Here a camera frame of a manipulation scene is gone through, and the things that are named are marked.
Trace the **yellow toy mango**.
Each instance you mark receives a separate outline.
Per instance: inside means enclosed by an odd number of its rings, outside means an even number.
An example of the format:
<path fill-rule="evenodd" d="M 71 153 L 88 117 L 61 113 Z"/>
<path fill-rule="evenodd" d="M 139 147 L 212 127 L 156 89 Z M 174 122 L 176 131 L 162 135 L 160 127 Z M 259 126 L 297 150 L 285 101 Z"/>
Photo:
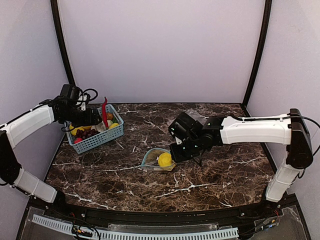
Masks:
<path fill-rule="evenodd" d="M 72 124 L 69 125 L 69 131 L 70 131 L 70 134 L 72 136 L 75 136 L 77 134 L 77 131 L 80 130 L 80 131 L 86 131 L 86 130 L 90 130 L 91 129 L 91 126 L 80 126 L 80 127 L 74 127 Z"/>

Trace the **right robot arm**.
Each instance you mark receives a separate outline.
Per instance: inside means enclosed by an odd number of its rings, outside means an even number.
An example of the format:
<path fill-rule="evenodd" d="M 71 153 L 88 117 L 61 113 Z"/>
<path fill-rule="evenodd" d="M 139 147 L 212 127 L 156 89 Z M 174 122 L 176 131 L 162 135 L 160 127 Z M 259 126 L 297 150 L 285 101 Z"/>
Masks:
<path fill-rule="evenodd" d="M 192 160 L 215 146 L 235 143 L 274 143 L 286 146 L 287 155 L 266 187 L 265 199 L 277 203 L 286 190 L 302 177 L 317 154 L 310 133 L 296 108 L 289 113 L 266 117 L 211 116 L 201 123 L 182 112 L 169 125 L 175 139 L 170 153 L 175 163 Z"/>

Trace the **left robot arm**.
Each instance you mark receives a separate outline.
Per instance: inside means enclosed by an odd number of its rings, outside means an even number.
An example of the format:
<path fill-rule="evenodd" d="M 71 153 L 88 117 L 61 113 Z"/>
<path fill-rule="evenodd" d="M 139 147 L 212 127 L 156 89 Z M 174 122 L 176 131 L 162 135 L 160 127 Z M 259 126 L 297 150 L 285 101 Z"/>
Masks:
<path fill-rule="evenodd" d="M 102 122 L 101 115 L 88 104 L 98 97 L 97 90 L 85 90 L 64 84 L 58 96 L 45 99 L 14 119 L 0 125 L 0 185 L 15 188 L 29 197 L 52 204 L 59 197 L 53 186 L 27 171 L 18 161 L 15 148 L 34 139 L 42 129 L 54 124 L 71 123 L 74 127 Z"/>

